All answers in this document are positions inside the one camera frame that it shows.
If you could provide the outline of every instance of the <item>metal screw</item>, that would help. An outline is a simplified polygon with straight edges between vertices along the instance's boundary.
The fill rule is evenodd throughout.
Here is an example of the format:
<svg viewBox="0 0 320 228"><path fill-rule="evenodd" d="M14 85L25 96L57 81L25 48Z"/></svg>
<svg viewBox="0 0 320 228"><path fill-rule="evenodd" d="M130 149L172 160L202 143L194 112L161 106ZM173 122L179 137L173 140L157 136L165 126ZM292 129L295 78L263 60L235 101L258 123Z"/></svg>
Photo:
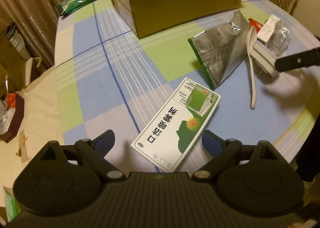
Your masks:
<svg viewBox="0 0 320 228"><path fill-rule="evenodd" d="M118 171L118 170L109 171L107 173L107 177L108 178L112 178L112 179L118 179L118 178L120 178L122 176L123 176L123 173Z"/></svg>
<svg viewBox="0 0 320 228"><path fill-rule="evenodd" d="M201 179L205 179L208 178L210 176L210 172L206 171L206 170L198 170L194 173L195 177L197 178L201 178Z"/></svg>

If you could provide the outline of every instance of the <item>silver foil bag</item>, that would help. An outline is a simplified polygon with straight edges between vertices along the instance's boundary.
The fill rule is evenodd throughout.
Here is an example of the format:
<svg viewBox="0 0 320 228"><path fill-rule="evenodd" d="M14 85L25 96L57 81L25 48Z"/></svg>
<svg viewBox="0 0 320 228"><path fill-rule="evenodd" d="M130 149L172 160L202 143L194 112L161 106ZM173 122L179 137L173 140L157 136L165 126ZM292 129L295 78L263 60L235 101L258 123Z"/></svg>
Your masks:
<svg viewBox="0 0 320 228"><path fill-rule="evenodd" d="M203 31L188 41L214 89L219 86L246 57L246 37L250 26L236 11L227 24Z"/></svg>

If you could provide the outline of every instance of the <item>checkered tablecloth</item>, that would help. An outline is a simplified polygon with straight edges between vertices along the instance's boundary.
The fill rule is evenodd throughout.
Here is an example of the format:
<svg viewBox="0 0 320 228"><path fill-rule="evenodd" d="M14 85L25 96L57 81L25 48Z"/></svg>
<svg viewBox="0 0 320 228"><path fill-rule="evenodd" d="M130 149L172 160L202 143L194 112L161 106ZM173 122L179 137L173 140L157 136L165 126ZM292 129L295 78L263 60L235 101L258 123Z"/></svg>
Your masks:
<svg viewBox="0 0 320 228"><path fill-rule="evenodd" d="M271 14L283 19L291 31L287 55L320 46L306 28L268 0L242 0L240 10L246 19L261 23ZM116 144L108 161L125 173L156 171L130 144L185 76L208 86L187 39L229 22L233 12L140 40L110 0L98 0L59 20L55 66L65 144L112 129ZM262 73L256 78L257 106L251 110L249 73L242 62L215 90L222 99L206 128L244 144L268 140L291 161L320 112L319 76L317 67L281 73L276 79ZM198 141L178 170L192 173L210 158Z"/></svg>

